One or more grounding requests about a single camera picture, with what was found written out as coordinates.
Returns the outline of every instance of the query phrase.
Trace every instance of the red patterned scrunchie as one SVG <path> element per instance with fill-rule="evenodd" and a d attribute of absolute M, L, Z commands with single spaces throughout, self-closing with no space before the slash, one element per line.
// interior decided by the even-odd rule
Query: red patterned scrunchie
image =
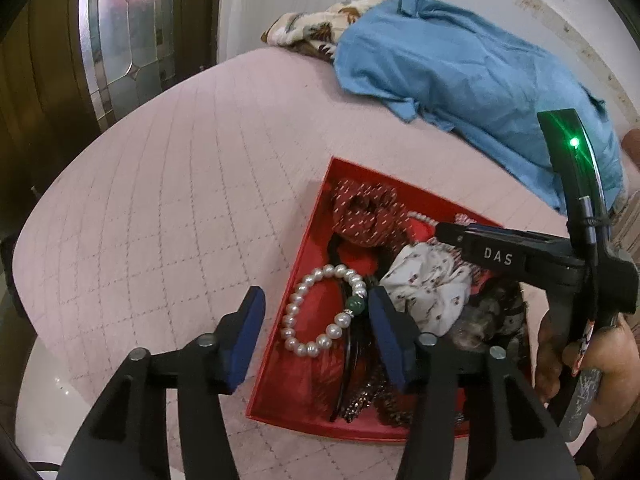
<path fill-rule="evenodd" d="M 361 247 L 385 246 L 394 256 L 409 243 L 406 209 L 396 188 L 344 178 L 332 204 L 334 232 L 345 240 Z"/>

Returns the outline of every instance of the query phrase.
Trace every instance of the green bead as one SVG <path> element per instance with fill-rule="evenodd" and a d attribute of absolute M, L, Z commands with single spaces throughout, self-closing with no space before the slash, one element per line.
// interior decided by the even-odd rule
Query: green bead
<path fill-rule="evenodd" d="M 364 309 L 367 307 L 367 302 L 360 296 L 351 296 L 350 298 L 347 298 L 345 307 L 351 310 L 354 316 L 357 316 L 364 312 Z"/>

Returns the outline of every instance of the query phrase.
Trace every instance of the silver bolt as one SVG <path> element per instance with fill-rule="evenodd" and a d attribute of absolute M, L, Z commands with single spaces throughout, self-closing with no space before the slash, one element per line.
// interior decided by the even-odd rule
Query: silver bolt
<path fill-rule="evenodd" d="M 492 346 L 491 348 L 489 348 L 489 354 L 494 359 L 504 359 L 505 357 L 507 357 L 507 352 L 501 346 Z"/>
<path fill-rule="evenodd" d="M 430 332 L 423 332 L 418 341 L 422 346 L 434 346 L 438 342 L 438 338 Z"/>
<path fill-rule="evenodd" d="M 203 348 L 206 348 L 207 346 L 213 346 L 213 343 L 215 342 L 216 342 L 216 336 L 214 336 L 211 332 L 202 334 L 198 338 L 198 346 L 202 346 Z"/>
<path fill-rule="evenodd" d="M 144 359 L 148 354 L 149 350 L 147 350 L 146 348 L 134 348 L 131 352 L 129 352 L 129 359 L 131 359 L 132 361 L 140 361 L 140 359 Z"/>

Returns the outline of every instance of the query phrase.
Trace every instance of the round table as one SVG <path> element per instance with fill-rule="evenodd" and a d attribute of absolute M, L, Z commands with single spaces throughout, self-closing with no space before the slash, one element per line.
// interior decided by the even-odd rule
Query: round table
<path fill-rule="evenodd" d="M 18 292 L 81 395 L 94 402 L 136 346 L 165 352 L 212 331 L 249 285 L 260 285 L 267 314 L 248 378 L 221 398 L 241 477 L 393 478 L 402 447 L 334 442 L 244 417 L 332 155 L 508 227 L 566 233 L 564 218 L 482 153 L 345 94 L 329 64 L 276 48 L 236 57 L 102 134 L 50 186 L 20 234 Z M 526 299 L 536 334 L 546 299 L 533 288 Z M 180 467 L 176 406 L 170 396 L 170 461 Z"/>

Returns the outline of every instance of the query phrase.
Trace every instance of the red box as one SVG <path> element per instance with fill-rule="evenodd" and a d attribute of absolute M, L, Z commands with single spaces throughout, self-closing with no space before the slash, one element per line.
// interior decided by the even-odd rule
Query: red box
<path fill-rule="evenodd" d="M 398 190 L 398 200 L 403 202 L 408 210 L 423 213 L 438 221 L 453 222 L 457 213 L 465 213 L 479 223 L 497 226 L 495 222 L 436 194 L 333 157 L 318 192 L 314 212 L 306 227 L 289 283 L 273 323 L 246 416 L 281 428 L 331 438 L 402 442 L 406 439 L 408 430 L 383 424 L 373 406 L 364 410 L 351 424 L 347 424 L 342 418 L 329 422 L 342 373 L 342 345 L 330 352 L 323 352 L 322 358 L 299 358 L 284 349 L 284 342 L 279 333 L 280 319 L 285 314 L 293 286 L 313 268 L 328 263 L 326 246 L 332 235 L 330 200 L 334 185 L 342 178 L 394 186 Z M 346 242 L 340 246 L 343 262 L 356 269 L 360 275 L 369 274 L 375 269 L 376 263 L 369 253 L 368 250 Z M 305 296 L 301 311 L 296 316 L 296 332 L 302 336 L 302 340 L 314 340 L 319 333 L 324 332 L 327 324 L 333 322 L 335 314 L 342 308 L 340 291 L 335 280 L 322 280 Z M 412 397 L 404 397 L 403 403 L 412 405 Z M 458 393 L 459 410 L 462 410 L 463 402 L 464 393 L 461 389 Z M 467 434 L 468 424 L 465 422 L 456 431 L 456 436 Z"/>

